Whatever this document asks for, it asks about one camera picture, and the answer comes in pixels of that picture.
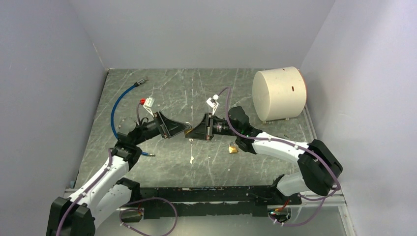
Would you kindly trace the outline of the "brass padlock with key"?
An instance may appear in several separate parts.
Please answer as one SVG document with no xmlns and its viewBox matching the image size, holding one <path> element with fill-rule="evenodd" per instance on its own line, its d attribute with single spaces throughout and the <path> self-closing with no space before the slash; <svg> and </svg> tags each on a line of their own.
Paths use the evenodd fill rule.
<svg viewBox="0 0 417 236">
<path fill-rule="evenodd" d="M 189 133 L 192 131 L 192 129 L 193 129 L 193 127 L 192 127 L 192 124 L 190 123 L 190 122 L 186 122 L 185 123 L 185 130 L 184 130 L 184 135 L 185 135 L 185 137 L 188 137 L 189 136 Z"/>
</svg>

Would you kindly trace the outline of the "small brass padlock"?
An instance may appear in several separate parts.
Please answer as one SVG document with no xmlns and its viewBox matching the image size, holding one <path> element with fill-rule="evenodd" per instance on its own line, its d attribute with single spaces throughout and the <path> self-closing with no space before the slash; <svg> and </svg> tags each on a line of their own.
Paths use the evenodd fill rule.
<svg viewBox="0 0 417 236">
<path fill-rule="evenodd" d="M 229 143 L 229 153 L 230 154 L 238 153 L 238 146 L 236 145 L 235 142 Z"/>
</svg>

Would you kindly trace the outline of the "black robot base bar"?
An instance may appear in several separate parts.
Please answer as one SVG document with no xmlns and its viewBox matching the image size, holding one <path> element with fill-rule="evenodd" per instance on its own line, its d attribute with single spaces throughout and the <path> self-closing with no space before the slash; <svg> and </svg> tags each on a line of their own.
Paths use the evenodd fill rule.
<svg viewBox="0 0 417 236">
<path fill-rule="evenodd" d="M 268 185 L 216 187 L 142 187 L 122 202 L 139 207 L 145 219 L 184 216 L 267 216 L 273 209 L 301 205 L 297 194 L 287 197 Z"/>
</svg>

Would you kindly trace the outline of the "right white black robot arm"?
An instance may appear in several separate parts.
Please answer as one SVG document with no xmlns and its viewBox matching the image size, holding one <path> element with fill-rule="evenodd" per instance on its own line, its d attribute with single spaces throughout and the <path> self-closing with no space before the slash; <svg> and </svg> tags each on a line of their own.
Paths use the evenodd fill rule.
<svg viewBox="0 0 417 236">
<path fill-rule="evenodd" d="M 272 184 L 270 197 L 276 204 L 293 194 L 312 191 L 325 197 L 340 188 L 337 179 L 343 167 L 324 142 L 295 142 L 272 136 L 250 125 L 241 106 L 231 108 L 226 118 L 206 113 L 199 125 L 184 133 L 186 138 L 205 141 L 214 135 L 235 136 L 236 145 L 244 152 L 273 156 L 297 166 L 297 173 L 278 177 Z"/>
</svg>

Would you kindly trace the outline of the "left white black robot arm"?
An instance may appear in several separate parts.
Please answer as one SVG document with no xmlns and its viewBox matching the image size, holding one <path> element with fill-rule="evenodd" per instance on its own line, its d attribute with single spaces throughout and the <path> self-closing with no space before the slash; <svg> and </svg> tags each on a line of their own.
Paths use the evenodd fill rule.
<svg viewBox="0 0 417 236">
<path fill-rule="evenodd" d="M 161 112 L 152 121 L 131 120 L 121 123 L 117 142 L 108 149 L 103 166 L 69 197 L 56 198 L 51 204 L 48 236 L 93 236 L 96 229 L 117 208 L 136 206 L 141 199 L 140 184 L 125 178 L 142 155 L 139 144 L 156 136 L 171 138 L 189 124 L 165 117 Z"/>
</svg>

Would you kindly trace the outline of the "cream cylindrical container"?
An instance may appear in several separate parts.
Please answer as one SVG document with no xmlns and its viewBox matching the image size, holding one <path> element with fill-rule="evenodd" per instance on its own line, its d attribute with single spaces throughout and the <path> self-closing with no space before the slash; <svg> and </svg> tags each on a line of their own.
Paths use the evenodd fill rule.
<svg viewBox="0 0 417 236">
<path fill-rule="evenodd" d="M 252 99 L 261 121 L 295 118 L 307 99 L 305 80 L 293 66 L 256 72 Z"/>
</svg>

